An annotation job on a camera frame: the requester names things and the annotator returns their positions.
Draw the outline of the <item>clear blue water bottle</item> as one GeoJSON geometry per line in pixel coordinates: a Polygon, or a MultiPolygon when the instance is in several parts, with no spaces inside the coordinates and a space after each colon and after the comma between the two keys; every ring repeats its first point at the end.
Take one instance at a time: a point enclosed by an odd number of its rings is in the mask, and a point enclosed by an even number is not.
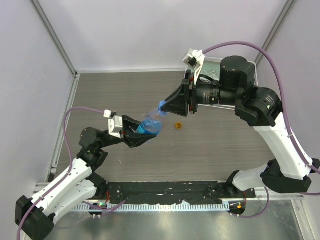
{"type": "Polygon", "coordinates": [[[136,130],[137,134],[158,135],[164,126],[166,115],[158,113],[158,106],[149,112],[136,130]]]}

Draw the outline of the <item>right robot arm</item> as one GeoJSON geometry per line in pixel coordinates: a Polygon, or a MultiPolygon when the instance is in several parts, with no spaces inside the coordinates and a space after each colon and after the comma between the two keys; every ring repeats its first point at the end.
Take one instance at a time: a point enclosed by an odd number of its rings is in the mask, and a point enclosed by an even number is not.
{"type": "Polygon", "coordinates": [[[225,57],[220,62],[219,79],[187,71],[179,88],[161,107],[162,111],[186,117],[199,105],[234,107],[235,115],[264,139],[274,159],[251,170],[236,170],[227,179],[226,193],[233,198],[251,188],[266,187],[280,194],[309,190],[310,174],[320,167],[302,149],[286,126],[284,106],[275,91],[255,85],[256,66],[241,56],[225,57]]]}

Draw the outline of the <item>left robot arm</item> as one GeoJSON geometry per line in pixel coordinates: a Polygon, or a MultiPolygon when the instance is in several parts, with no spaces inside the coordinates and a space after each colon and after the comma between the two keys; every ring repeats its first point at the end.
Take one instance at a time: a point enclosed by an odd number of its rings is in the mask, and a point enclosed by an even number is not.
{"type": "Polygon", "coordinates": [[[137,148],[156,137],[136,132],[140,122],[126,115],[113,116],[108,129],[85,128],[81,135],[80,152],[69,167],[55,180],[32,197],[20,197],[15,207],[16,238],[25,233],[32,240],[43,240],[59,220],[81,202],[102,199],[107,192],[106,180],[95,171],[104,163],[108,153],[103,148],[126,144],[137,148]]]}

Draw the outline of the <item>blue bottle cap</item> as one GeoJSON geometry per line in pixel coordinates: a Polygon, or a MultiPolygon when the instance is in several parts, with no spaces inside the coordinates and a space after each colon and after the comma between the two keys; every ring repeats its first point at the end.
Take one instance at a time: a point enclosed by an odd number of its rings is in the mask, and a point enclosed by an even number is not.
{"type": "Polygon", "coordinates": [[[157,108],[157,111],[160,115],[163,115],[165,116],[167,114],[167,112],[163,111],[162,110],[162,107],[166,104],[166,101],[165,100],[162,100],[160,101],[160,103],[158,104],[158,108],[157,108]]]}

